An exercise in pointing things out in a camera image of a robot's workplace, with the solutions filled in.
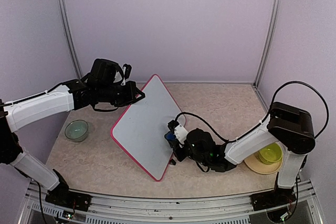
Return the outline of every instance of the plate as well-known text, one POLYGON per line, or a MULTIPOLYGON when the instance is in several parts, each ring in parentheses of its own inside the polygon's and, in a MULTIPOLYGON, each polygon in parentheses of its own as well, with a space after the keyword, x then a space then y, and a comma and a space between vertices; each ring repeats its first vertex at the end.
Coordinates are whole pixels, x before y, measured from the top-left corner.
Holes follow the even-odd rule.
POLYGON ((244 162, 247 165, 247 167, 250 168, 255 173, 268 175, 268 174, 276 173, 277 171, 279 171, 281 166, 282 166, 283 160, 284 159, 282 158, 280 161, 278 161, 274 164, 266 165, 266 164, 262 163, 256 157, 256 153, 255 153, 255 154, 252 154, 251 156, 249 156, 248 158, 246 158, 244 160, 244 162))

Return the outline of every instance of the vertical metal post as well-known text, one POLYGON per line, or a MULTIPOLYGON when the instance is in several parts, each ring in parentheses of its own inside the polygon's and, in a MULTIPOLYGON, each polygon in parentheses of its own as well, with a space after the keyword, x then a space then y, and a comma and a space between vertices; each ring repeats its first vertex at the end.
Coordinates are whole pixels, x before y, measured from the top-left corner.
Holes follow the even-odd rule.
POLYGON ((72 35, 71 35, 70 27, 69 27, 69 21, 68 21, 68 17, 67 17, 65 0, 58 0, 58 5, 59 5, 60 12, 61 12, 63 29, 64 29, 64 32, 65 32, 65 36, 67 38, 67 43, 68 43, 68 47, 69 47, 69 51, 70 51, 70 56, 71 56, 71 61, 72 61, 72 64, 73 64, 73 68, 75 69, 77 78, 81 79, 83 77, 83 74, 82 74, 82 71, 81 71, 81 68, 80 68, 80 65, 79 65, 79 61, 78 61, 78 58, 77 58, 77 55, 76 55, 75 46, 73 45, 74 41, 72 39, 72 35))
POLYGON ((272 44, 272 39, 273 39, 274 31, 275 31, 275 26, 276 26, 276 22, 278 18, 279 7, 280 7, 280 0, 274 0, 273 7, 272 7, 272 13, 271 13, 271 19, 270 19, 270 23, 268 26, 266 42, 264 45, 264 50, 262 53, 262 58, 261 58, 260 65, 258 68, 257 76, 254 81, 254 86, 256 87, 256 89, 258 89, 262 75, 265 71, 265 66, 266 66, 266 62, 268 59, 268 55, 269 55, 269 51, 270 51, 270 47, 272 44))

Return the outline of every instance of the pink border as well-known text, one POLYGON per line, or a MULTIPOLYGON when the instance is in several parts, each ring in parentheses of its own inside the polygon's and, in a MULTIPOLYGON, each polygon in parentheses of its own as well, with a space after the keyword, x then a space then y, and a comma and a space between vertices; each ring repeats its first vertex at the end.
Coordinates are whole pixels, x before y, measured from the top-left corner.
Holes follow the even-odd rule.
MULTIPOLYGON (((164 84, 164 82, 162 81, 162 79, 160 78, 160 76, 158 76, 157 74, 153 74, 152 77, 148 80, 148 82, 142 87, 141 91, 147 86, 147 84, 153 79, 154 76, 157 76, 159 78, 159 80, 162 82, 162 84, 164 85, 164 87, 167 89, 168 93, 171 95, 171 97, 173 98, 174 102, 176 103, 176 105, 178 106, 178 108, 181 110, 180 106, 178 105, 178 103, 175 101, 174 97, 172 96, 172 94, 169 92, 168 88, 166 87, 166 85, 164 84)), ((115 124, 112 126, 111 128, 111 137, 112 139, 116 142, 116 144, 119 145, 120 148, 122 148, 122 150, 124 152, 127 153, 127 155, 134 161, 137 163, 137 165, 139 165, 149 176, 151 176, 156 182, 160 182, 163 179, 163 176, 165 175, 169 162, 166 166, 166 169, 164 170, 162 177, 160 179, 156 179, 153 177, 152 174, 150 174, 118 141, 117 139, 113 136, 113 129, 114 127, 117 125, 117 123, 121 120, 121 118, 125 115, 126 111, 130 108, 130 105, 125 109, 125 111, 121 114, 121 116, 118 118, 118 120, 115 122, 115 124)))

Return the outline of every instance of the tabletop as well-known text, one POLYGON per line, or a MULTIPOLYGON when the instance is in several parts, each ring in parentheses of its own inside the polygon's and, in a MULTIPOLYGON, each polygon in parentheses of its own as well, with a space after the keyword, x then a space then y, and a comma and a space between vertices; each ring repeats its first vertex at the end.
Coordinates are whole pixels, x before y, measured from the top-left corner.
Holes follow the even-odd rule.
MULTIPOLYGON (((265 114, 251 85, 167 83, 166 86, 182 111, 201 116, 224 138, 240 136, 265 114)), ((169 165, 162 181, 155 182, 110 136, 124 109, 100 113, 86 107, 70 112, 47 166, 60 172, 70 188, 118 196, 198 198, 273 188, 276 174, 257 174, 244 162, 225 173, 203 173, 190 159, 169 165), (81 143, 73 143, 64 135, 66 125, 77 119, 89 123, 89 136, 81 143)), ((198 127, 210 132, 202 121, 190 116, 185 127, 189 131, 198 127)), ((216 143, 221 143, 212 136, 216 143)))

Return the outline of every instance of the purple-tinted wall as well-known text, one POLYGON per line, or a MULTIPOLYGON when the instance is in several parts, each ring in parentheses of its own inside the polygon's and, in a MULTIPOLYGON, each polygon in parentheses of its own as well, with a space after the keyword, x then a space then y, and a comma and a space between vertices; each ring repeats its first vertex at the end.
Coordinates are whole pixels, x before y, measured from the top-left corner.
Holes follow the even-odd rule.
MULTIPOLYGON (((261 93, 267 102, 281 84, 301 80, 317 88, 330 108, 330 123, 303 170, 311 178, 328 223, 336 219, 336 0, 281 0, 261 93)), ((322 102, 305 87, 287 87, 279 101, 311 112, 314 130, 324 124, 322 102)))
MULTIPOLYGON (((0 98, 16 100, 75 78, 57 0, 0 0, 0 98)), ((18 132, 45 162, 66 118, 59 114, 18 132)), ((0 165, 0 223, 14 223, 29 180, 0 165)))
POLYGON ((273 0, 66 0, 83 71, 96 57, 147 81, 253 82, 273 0))

